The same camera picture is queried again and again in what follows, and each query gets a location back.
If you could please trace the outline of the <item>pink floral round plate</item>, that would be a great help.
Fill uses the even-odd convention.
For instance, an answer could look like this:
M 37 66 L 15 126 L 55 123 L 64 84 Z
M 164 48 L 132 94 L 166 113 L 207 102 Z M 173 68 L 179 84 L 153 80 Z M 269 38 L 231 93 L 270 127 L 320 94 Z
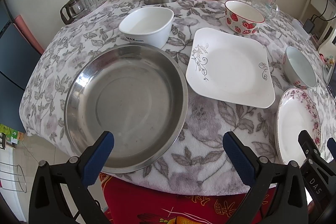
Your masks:
M 305 90 L 289 88 L 282 95 L 276 114 L 275 144 L 280 162 L 291 160 L 301 165 L 305 154 L 298 136 L 306 130 L 317 148 L 321 147 L 321 122 L 315 102 Z

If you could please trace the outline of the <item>pale blue round bowl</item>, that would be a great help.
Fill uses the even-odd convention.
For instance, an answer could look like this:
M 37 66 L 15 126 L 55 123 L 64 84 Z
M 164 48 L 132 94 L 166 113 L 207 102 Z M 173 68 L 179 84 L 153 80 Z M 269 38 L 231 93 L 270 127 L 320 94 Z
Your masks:
M 309 60 L 295 47 L 287 47 L 283 55 L 284 73 L 289 82 L 300 89 L 314 88 L 317 79 Z

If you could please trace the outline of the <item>large stainless steel basin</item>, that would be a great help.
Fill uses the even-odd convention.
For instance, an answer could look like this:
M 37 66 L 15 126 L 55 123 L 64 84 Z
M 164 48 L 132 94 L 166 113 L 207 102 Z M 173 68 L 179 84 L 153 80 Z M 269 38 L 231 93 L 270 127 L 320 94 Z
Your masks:
M 129 173 L 151 165 L 173 145 L 187 107 L 187 82 L 175 60 L 154 46 L 124 44 L 98 55 L 75 77 L 64 129 L 76 154 L 111 132 L 114 147 L 103 170 Z

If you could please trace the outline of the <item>strawberry pattern bowl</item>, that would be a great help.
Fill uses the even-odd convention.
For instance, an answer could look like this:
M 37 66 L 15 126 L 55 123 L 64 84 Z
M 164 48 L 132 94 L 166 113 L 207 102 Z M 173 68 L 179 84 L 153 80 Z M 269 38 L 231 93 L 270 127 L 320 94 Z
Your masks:
M 265 22 L 260 11 L 249 4 L 229 0 L 224 3 L 226 25 L 234 32 L 250 36 Z

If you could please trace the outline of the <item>white square bowl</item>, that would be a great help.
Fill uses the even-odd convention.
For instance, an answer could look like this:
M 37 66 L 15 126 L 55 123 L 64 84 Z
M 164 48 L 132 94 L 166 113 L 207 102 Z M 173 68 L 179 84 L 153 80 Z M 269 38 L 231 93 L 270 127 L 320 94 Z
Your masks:
M 130 43 L 162 48 L 167 43 L 174 12 L 166 7 L 144 7 L 133 11 L 118 26 Z

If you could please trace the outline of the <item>red patterned cloth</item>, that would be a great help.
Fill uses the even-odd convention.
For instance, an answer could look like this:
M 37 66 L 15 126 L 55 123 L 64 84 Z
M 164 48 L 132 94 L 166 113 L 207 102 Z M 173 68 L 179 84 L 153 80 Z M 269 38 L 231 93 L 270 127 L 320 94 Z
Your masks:
M 99 179 L 110 223 L 227 223 L 245 197 L 165 193 L 105 173 Z

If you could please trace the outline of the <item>black power adapter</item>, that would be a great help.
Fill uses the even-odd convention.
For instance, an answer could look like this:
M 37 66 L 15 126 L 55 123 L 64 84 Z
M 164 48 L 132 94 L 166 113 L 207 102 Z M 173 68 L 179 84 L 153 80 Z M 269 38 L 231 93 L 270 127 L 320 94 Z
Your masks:
M 303 25 L 303 29 L 307 34 L 310 34 L 312 30 L 314 29 L 315 24 L 314 24 L 314 19 L 307 19 L 306 22 Z

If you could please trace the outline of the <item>white power strip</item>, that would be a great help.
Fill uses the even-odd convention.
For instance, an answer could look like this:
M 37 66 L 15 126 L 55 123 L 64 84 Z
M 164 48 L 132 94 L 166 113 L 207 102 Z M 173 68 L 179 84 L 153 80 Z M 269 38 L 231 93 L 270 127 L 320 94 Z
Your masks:
M 308 34 L 304 29 L 303 29 L 303 25 L 300 23 L 299 20 L 297 20 L 296 18 L 293 18 L 293 20 L 291 21 L 292 25 L 294 26 L 294 28 L 300 33 L 300 35 L 305 39 L 305 40 L 309 40 L 310 39 L 310 34 Z

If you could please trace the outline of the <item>white square patterned plate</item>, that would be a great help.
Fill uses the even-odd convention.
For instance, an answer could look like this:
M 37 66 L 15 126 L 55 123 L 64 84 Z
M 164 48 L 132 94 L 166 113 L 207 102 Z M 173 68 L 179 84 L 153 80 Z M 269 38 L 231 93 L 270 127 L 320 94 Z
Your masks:
M 186 79 L 194 92 L 219 101 L 266 109 L 276 99 L 265 47 L 213 28 L 195 32 Z

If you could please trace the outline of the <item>white lattice shelf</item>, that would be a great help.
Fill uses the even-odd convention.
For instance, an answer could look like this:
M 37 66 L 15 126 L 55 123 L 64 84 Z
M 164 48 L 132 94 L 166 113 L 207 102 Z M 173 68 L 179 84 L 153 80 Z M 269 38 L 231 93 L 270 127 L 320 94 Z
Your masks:
M 314 45 L 325 57 L 335 57 L 335 4 L 331 0 L 306 0 L 299 21 L 314 19 L 311 32 Z

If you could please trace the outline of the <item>clear glass mug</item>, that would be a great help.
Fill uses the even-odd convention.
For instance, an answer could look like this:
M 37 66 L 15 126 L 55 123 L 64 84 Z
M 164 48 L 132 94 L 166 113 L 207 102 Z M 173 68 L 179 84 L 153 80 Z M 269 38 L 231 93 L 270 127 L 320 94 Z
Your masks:
M 279 12 L 276 0 L 252 0 L 252 6 L 260 11 L 266 20 L 276 18 Z

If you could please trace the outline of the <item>floral fleece tablecloth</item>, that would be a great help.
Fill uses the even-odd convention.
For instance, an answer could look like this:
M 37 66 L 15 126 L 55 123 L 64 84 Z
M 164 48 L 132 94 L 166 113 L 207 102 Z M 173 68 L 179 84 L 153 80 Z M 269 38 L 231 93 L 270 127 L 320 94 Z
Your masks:
M 141 6 L 143 0 L 110 0 L 106 7 L 83 22 L 60 29 L 39 59 L 19 106 L 19 116 L 28 135 L 38 135 L 73 155 L 63 120 L 68 89 L 88 61 L 126 42 L 118 25 Z M 168 8 L 174 12 L 174 21 L 165 51 L 182 69 L 187 68 L 196 30 L 210 27 L 229 31 L 224 6 L 218 1 L 177 0 L 169 3 Z M 321 155 L 330 160 L 326 143 L 335 137 L 335 101 L 327 90 L 315 46 L 303 39 L 292 20 L 290 15 L 279 12 L 252 38 L 267 50 L 277 98 L 290 87 L 282 68 L 285 49 L 295 47 L 310 61 L 317 84 L 308 94 L 317 106 L 321 121 Z M 121 178 L 170 193 L 208 196 L 244 193 L 248 188 L 227 159 L 222 146 L 223 134 L 233 131 L 257 155 L 277 161 L 276 112 L 276 104 L 256 109 L 189 92 L 187 118 L 177 141 L 154 164 Z

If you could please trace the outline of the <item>small glass teapot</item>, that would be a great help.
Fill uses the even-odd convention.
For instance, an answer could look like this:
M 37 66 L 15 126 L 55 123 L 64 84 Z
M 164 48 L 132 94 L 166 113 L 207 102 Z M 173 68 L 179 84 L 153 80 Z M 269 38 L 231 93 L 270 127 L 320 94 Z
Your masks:
M 65 25 L 80 19 L 87 12 L 87 5 L 84 0 L 69 0 L 61 9 L 60 17 Z

